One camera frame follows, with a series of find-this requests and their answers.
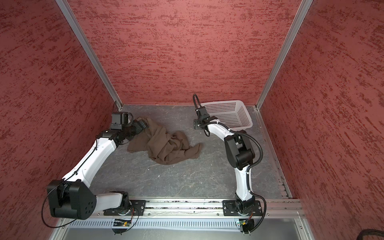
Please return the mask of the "left small circuit board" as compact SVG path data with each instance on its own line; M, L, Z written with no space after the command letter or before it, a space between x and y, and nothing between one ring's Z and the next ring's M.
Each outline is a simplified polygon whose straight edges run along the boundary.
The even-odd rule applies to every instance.
M114 219L113 228L130 228L132 220L127 219Z

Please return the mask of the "aluminium corner post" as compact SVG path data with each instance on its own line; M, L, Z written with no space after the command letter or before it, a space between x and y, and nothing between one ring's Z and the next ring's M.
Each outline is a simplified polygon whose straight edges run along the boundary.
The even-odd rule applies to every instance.
M85 53L87 54L93 67L95 68L100 79L102 80L103 84L105 85L107 91L109 92L110 96L112 97L113 101L115 102L117 109L120 111L123 107L123 103L122 103L117 91L113 87L113 85L110 81L110 78L108 77L106 71L104 70L104 68L103 68L99 58L97 57L95 51L93 50L90 42L88 41L88 39L87 39L83 29L81 28L78 20L76 19L76 16L75 16L74 12L72 11L68 1L56 0L56 3L58 5L58 7L60 8L62 14L64 15L65 19L67 20L68 24L70 25L75 36L77 37L78 41L80 42L81 46L83 47Z
M269 93L278 73L279 73L281 66L284 63L284 60L285 60L285 58L286 58L286 56L287 56L287 54L291 48L296 36L297 36L297 33L299 32L301 25L303 24L303 21L307 15L312 3L313 3L313 0L302 0L301 1L301 4L298 8L298 11L297 11L294 19L293 19L293 22L290 26L290 29L289 29L289 31L286 35L286 38L283 42L283 45L279 51L279 54L278 54L277 59L274 63L274 66L273 66L273 68L270 72L270 75L266 81L266 84L263 88L263 91L262 91L262 93L261 93L261 95L257 101L256 109L258 111L261 110L262 105L267 98L267 95L268 95L268 93Z

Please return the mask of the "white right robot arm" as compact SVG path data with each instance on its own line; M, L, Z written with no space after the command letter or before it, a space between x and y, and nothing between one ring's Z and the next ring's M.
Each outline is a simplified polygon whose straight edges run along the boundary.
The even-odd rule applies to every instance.
M208 123L195 119L194 128L214 134L223 140L228 162L236 174L236 211L243 216L250 214L256 204L256 198L251 194L250 171L247 170L255 158L250 138L246 137L246 132L234 131L219 120Z

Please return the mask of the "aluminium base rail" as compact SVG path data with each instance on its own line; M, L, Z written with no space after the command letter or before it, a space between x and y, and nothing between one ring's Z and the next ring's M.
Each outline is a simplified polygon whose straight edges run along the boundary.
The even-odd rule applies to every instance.
M235 219L246 218L249 216L225 216L223 209L223 201L226 199L171 199L171 198L142 198L138 200L146 201L143 215L141 218L146 219ZM267 206L264 207L262 200L257 200L261 203L262 213L265 218L270 219L305 219L307 216L304 213L301 201L297 199L269 199L266 200Z

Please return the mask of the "small circuit board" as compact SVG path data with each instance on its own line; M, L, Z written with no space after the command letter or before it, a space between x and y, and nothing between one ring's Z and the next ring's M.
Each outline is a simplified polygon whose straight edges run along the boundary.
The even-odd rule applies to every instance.
M239 220L238 221L238 227L241 232L248 233L251 231L255 226L255 221L253 219L250 220Z
M130 228L132 220L127 219L114 219L113 228Z

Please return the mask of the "right small circuit board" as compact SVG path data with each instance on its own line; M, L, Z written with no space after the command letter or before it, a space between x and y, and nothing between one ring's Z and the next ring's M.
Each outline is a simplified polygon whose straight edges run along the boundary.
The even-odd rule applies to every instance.
M253 219L250 220L239 220L238 221L238 227L241 232L248 233L251 231L255 226L255 221Z

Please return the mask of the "brown corduroy trousers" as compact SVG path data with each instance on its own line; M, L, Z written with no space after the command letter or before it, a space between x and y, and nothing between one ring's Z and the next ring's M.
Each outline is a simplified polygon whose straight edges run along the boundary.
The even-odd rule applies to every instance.
M203 144L191 146L184 132L172 134L150 118L137 118L148 126L129 142L129 153L147 152L148 157L160 165L174 165L189 159L198 159Z

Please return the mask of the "aluminium right corner post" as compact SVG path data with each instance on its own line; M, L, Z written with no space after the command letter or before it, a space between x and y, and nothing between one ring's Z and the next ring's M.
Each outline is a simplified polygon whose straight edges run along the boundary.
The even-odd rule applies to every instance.
M261 93L261 95L257 101L256 109L258 111L261 110L262 105L267 98L267 95L268 95L268 93L269 93L278 73L279 73L281 66L284 63L284 60L285 60L285 58L286 58L286 56L287 56L287 54L291 48L296 36L297 36L297 33L299 32L301 25L303 24L303 21L307 15L312 3L313 3L313 0L302 0L301 1L301 4L298 8L298 11L297 11L294 19L293 19L293 22L290 26L290 29L289 29L289 31L286 35L286 38L283 42L283 45L279 51L279 54L278 54L277 59L274 63L274 66L273 66L273 68L270 72L270 75L266 81L266 84L263 88L263 91L262 91L262 93Z

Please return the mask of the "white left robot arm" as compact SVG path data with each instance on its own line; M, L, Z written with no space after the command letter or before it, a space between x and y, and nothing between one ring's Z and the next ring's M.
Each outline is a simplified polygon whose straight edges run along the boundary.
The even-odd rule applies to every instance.
M101 132L79 163L61 180L53 180L47 186L45 202L49 204L51 216L86 220L100 211L112 211L120 216L133 214L127 192L95 195L90 186L109 155L147 128L145 121L133 120L128 124L112 124L110 129Z

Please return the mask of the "white perforated plastic basket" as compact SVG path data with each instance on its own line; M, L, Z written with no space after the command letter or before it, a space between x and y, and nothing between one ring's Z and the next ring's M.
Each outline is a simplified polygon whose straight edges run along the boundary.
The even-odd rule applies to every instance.
M234 131L249 129L253 126L252 118L240 100L202 103L210 116L217 117L223 124Z

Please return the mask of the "aluminium left corner post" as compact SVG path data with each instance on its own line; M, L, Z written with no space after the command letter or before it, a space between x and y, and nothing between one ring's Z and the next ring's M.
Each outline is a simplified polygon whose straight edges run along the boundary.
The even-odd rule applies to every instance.
M87 39L83 29L81 28L78 20L76 19L76 16L75 16L74 12L72 11L68 1L56 0L56 3L58 5L58 7L60 8L62 14L64 15L65 19L67 20L68 24L70 25L75 36L77 37L78 41L80 42L81 46L83 47L85 53L87 54L93 67L95 68L100 79L102 80L103 84L105 85L107 91L109 92L110 96L112 97L113 101L115 102L117 109L120 111L123 107L123 103L122 103L117 91L113 87L113 85L110 81L110 78L108 77L106 71L104 70L104 68L103 68L99 58L97 57L95 51L93 50L90 42L88 41L88 39Z

